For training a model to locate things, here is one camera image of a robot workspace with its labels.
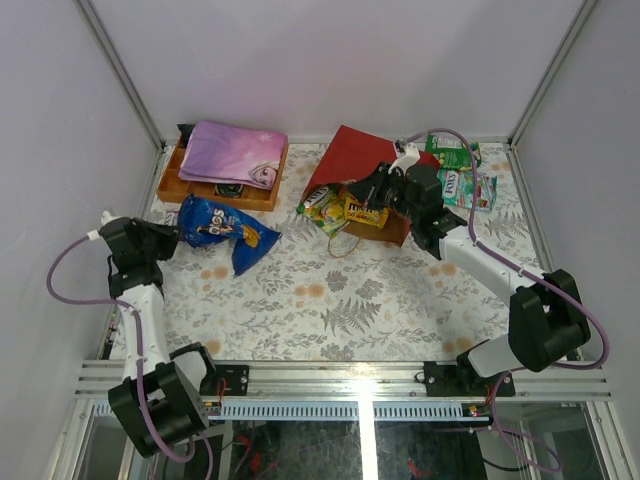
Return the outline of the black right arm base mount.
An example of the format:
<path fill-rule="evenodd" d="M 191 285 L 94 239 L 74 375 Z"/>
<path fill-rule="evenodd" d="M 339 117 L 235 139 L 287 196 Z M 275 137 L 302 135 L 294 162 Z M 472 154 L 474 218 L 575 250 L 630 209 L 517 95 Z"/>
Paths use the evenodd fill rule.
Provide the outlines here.
<path fill-rule="evenodd" d="M 498 374 L 483 378 L 468 365 L 436 361 L 425 361 L 422 373 L 414 376 L 414 380 L 425 387 L 428 397 L 490 399 L 492 393 L 498 398 L 514 397 L 516 392 L 511 375 L 500 385 L 497 385 L 498 378 Z"/>

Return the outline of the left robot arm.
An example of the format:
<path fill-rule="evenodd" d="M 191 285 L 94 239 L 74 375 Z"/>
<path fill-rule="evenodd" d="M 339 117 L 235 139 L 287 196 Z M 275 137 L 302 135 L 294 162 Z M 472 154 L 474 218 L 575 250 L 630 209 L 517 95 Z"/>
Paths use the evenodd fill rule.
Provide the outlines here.
<path fill-rule="evenodd" d="M 201 395 L 217 387 L 219 371 L 199 343 L 168 349 L 159 263 L 173 256 L 179 229 L 104 213 L 99 235 L 110 250 L 109 294 L 126 343 L 122 382 L 108 401 L 138 453 L 149 458 L 208 428 Z"/>

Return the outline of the teal Fox's candy bag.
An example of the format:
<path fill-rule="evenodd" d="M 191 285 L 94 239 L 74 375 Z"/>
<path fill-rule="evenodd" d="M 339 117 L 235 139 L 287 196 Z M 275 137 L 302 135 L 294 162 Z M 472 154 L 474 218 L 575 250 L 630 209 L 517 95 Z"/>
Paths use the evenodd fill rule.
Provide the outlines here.
<path fill-rule="evenodd" d="M 442 199 L 445 205 L 471 210 L 473 194 L 477 196 L 476 210 L 490 212 L 497 198 L 495 176 L 477 174 L 477 185 L 471 171 L 440 170 L 437 178 L 442 185 Z"/>

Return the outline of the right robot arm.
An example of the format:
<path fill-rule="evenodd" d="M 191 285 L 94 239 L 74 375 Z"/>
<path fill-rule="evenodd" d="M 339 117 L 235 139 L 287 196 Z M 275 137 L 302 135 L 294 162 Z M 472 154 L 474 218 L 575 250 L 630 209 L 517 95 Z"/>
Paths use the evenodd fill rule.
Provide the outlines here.
<path fill-rule="evenodd" d="M 460 355 L 458 387 L 478 394 L 492 377 L 524 368 L 541 372 L 591 338 L 575 280 L 563 270 L 531 273 L 473 238 L 470 223 L 445 207 L 435 170 L 416 164 L 406 172 L 381 163 L 348 186 L 364 206 L 388 208 L 410 224 L 415 243 L 433 257 L 456 265 L 509 308 L 507 334 Z"/>

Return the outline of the red paper bag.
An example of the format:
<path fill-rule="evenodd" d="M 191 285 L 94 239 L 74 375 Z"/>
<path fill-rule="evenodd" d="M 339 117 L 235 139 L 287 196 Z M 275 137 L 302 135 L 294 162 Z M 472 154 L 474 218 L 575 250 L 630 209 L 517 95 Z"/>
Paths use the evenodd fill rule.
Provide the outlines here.
<path fill-rule="evenodd" d="M 351 195 L 347 190 L 348 185 L 367 177 L 377 170 L 381 163 L 391 165 L 396 160 L 394 143 L 345 125 L 341 126 L 315 168 L 300 203 L 324 185 L 338 187 L 340 195 L 345 199 L 347 195 Z M 418 163 L 431 166 L 437 173 L 440 168 L 433 155 L 422 151 Z M 404 243 L 409 234 L 415 233 L 419 246 L 429 249 L 437 242 L 435 222 L 445 213 L 444 207 L 443 214 L 433 222 L 415 225 L 389 209 L 387 222 L 382 229 L 349 222 L 341 231 L 360 239 L 389 242 L 398 246 Z"/>

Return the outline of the pink purple Fox's candy bag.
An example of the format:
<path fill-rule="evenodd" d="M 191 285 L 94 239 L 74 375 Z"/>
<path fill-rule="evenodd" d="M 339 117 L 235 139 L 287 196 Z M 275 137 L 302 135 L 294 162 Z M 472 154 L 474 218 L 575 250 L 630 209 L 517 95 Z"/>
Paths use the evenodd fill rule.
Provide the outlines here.
<path fill-rule="evenodd" d="M 161 224 L 166 226 L 176 226 L 178 222 L 178 211 L 165 211 L 161 219 Z"/>

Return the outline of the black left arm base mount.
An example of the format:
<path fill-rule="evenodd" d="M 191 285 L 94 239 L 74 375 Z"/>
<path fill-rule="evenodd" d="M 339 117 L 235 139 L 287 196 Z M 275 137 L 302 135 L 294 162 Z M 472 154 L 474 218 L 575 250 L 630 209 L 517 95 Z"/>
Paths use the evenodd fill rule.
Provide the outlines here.
<path fill-rule="evenodd" d="M 200 383 L 199 393 L 204 396 L 246 396 L 250 367 L 240 364 L 217 364 L 208 367 Z"/>

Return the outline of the green candy packet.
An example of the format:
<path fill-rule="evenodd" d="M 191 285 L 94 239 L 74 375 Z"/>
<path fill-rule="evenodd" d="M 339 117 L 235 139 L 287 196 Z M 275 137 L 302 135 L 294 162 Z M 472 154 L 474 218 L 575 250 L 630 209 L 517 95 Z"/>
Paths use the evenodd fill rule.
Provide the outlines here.
<path fill-rule="evenodd" d="M 457 138 L 429 135 L 425 151 L 438 160 L 442 169 L 470 171 L 472 169 L 472 158 L 474 158 L 477 167 L 481 165 L 482 158 L 477 143 L 470 143 L 469 146 L 471 151 L 468 151 L 463 142 Z"/>

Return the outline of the blue Oreo snack bag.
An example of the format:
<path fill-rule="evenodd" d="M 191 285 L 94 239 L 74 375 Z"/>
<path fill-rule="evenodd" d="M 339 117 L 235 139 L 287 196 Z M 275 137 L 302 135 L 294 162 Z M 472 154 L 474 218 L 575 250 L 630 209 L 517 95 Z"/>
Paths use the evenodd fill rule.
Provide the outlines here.
<path fill-rule="evenodd" d="M 194 194 L 182 202 L 177 226 L 182 240 L 193 248 L 233 241 L 231 261 L 236 276 L 256 265 L 281 237 L 280 232 L 234 207 Z"/>

